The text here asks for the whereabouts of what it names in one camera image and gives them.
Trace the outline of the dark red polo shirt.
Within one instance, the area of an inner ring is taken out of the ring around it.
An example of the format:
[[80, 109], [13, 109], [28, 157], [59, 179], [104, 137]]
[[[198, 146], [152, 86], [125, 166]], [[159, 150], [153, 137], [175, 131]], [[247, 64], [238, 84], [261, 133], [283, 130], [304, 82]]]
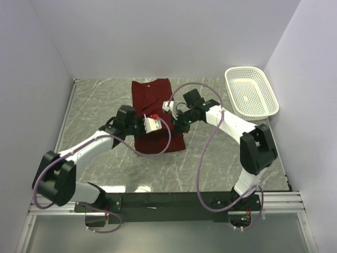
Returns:
[[169, 79], [133, 81], [131, 91], [133, 108], [145, 127], [145, 134], [134, 138], [135, 150], [143, 154], [185, 150], [183, 134], [173, 132], [171, 115], [162, 110], [163, 103], [172, 95]]

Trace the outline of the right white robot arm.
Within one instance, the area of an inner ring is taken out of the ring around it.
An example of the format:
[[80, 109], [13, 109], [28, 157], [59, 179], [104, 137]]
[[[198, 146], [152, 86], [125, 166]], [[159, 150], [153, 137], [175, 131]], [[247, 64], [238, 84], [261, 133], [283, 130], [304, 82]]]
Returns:
[[233, 188], [236, 194], [231, 197], [231, 204], [236, 210], [245, 209], [265, 169], [278, 157], [270, 128], [239, 118], [213, 99], [204, 100], [197, 89], [183, 97], [188, 108], [185, 112], [178, 110], [173, 101], [163, 103], [163, 110], [171, 113], [174, 131], [187, 133], [192, 123], [203, 121], [218, 127], [239, 144], [242, 171]]

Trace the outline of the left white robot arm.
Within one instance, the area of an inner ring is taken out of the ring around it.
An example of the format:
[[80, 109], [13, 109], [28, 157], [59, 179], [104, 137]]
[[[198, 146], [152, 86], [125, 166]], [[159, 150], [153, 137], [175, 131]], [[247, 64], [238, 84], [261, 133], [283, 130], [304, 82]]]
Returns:
[[136, 109], [123, 105], [91, 137], [60, 153], [49, 151], [42, 157], [32, 183], [33, 194], [40, 194], [51, 204], [63, 206], [70, 201], [85, 202], [94, 212], [105, 207], [106, 192], [93, 183], [80, 183], [77, 174], [100, 154], [125, 142], [128, 135], [144, 132], [143, 120]]

